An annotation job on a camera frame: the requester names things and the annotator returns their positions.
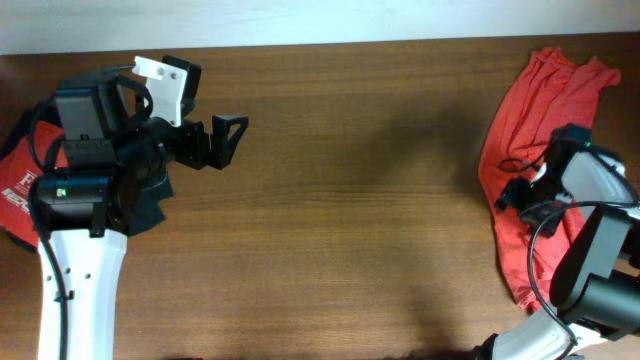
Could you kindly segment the orange McKinney Boyd soccer t-shirt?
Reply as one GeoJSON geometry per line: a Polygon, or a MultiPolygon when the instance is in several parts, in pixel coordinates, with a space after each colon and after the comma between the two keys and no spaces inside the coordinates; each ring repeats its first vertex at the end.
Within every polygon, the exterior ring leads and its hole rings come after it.
{"type": "MultiPolygon", "coordinates": [[[[568,123],[591,128],[600,92],[620,83],[622,72],[592,57],[583,65],[559,48],[534,51],[491,123],[478,165],[478,178],[489,204],[513,179],[499,162],[515,158],[531,163],[542,154],[554,129],[568,123]]],[[[531,235],[513,210],[491,210],[501,273],[514,302],[534,313],[541,308],[527,272],[531,235]]]]}

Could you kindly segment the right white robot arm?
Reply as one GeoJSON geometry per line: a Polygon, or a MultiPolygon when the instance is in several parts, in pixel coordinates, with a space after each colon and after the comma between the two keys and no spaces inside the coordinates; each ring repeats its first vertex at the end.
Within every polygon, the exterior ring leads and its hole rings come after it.
{"type": "Polygon", "coordinates": [[[562,257],[539,311],[511,331],[491,335],[473,359],[575,359],[579,350],[639,333],[639,279],[616,270],[639,266],[639,195],[619,156],[575,124],[555,129],[533,162],[537,173],[507,182],[495,202],[516,210],[532,236],[552,236],[571,209],[585,223],[562,257]]]}

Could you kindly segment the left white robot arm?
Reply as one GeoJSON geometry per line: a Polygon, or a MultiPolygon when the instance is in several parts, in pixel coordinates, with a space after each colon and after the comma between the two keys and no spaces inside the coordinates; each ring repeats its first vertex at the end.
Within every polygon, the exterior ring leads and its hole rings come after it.
{"type": "Polygon", "coordinates": [[[174,126],[142,84],[108,69],[64,79],[50,96],[63,135],[49,147],[28,205],[42,269],[40,359],[110,359],[118,279],[134,210],[176,161],[223,169],[246,116],[174,126]]]}

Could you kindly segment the folded dark navy garment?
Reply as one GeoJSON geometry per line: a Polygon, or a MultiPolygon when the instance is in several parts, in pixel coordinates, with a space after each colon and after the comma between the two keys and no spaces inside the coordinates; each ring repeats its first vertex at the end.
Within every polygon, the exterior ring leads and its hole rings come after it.
{"type": "MultiPolygon", "coordinates": [[[[15,125],[8,128],[6,138],[1,141],[1,148],[5,144],[12,130],[17,125],[31,125],[31,110],[25,111],[15,125]]],[[[135,236],[159,225],[165,220],[165,215],[160,209],[160,202],[173,196],[168,172],[162,171],[143,185],[140,198],[131,214],[129,235],[135,236]]]]}

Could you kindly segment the folded red Fram t-shirt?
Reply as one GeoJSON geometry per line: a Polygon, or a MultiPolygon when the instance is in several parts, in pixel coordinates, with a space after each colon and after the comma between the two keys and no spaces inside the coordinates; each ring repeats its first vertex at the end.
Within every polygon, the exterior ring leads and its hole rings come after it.
{"type": "Polygon", "coordinates": [[[36,252],[38,235],[33,229],[28,194],[42,174],[29,150],[29,125],[17,125],[1,148],[1,229],[9,239],[36,252]]]}

